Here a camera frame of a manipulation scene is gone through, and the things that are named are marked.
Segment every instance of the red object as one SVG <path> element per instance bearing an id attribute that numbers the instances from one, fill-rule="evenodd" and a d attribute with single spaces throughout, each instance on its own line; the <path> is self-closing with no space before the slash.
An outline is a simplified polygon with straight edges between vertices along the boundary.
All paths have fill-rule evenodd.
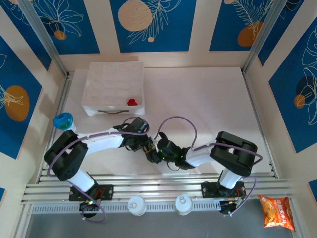
<path id="1" fill-rule="evenodd" d="M 128 104 L 128 106 L 137 106 L 138 105 L 134 98 L 129 99 L 127 104 Z"/>

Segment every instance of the snack bag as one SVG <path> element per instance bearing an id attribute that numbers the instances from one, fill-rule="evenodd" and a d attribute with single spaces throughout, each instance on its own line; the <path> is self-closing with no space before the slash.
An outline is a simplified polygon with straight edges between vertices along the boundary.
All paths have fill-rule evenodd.
<path id="1" fill-rule="evenodd" d="M 264 227 L 282 226 L 295 231 L 288 197 L 273 199 L 259 195 L 264 214 Z"/>

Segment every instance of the beige circle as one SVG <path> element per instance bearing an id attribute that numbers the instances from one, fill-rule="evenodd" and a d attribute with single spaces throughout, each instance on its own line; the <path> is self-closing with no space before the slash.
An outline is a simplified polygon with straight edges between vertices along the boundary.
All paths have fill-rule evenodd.
<path id="1" fill-rule="evenodd" d="M 233 4 L 236 0 L 223 0 L 225 4 Z"/>
<path id="2" fill-rule="evenodd" d="M 15 4 L 15 5 L 18 5 L 17 1 L 16 0 L 8 0 L 9 2 Z"/>
<path id="3" fill-rule="evenodd" d="M 148 42 L 153 42 L 154 41 L 154 38 L 152 37 L 152 36 L 150 36 L 149 38 L 148 38 Z"/>
<path id="4" fill-rule="evenodd" d="M 126 1 L 119 9 L 118 17 L 128 31 L 142 31 L 152 22 L 150 9 L 140 0 Z"/>

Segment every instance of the white cup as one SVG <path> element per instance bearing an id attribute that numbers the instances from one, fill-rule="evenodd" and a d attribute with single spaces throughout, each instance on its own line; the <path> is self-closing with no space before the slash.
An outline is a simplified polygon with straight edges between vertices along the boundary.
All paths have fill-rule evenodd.
<path id="1" fill-rule="evenodd" d="M 128 209 L 134 216 L 142 216 L 147 210 L 147 206 L 143 197 L 133 196 L 128 202 Z"/>
<path id="2" fill-rule="evenodd" d="M 192 209 L 193 201 L 188 195 L 182 194 L 176 198 L 175 210 L 179 215 L 185 216 L 190 213 Z"/>

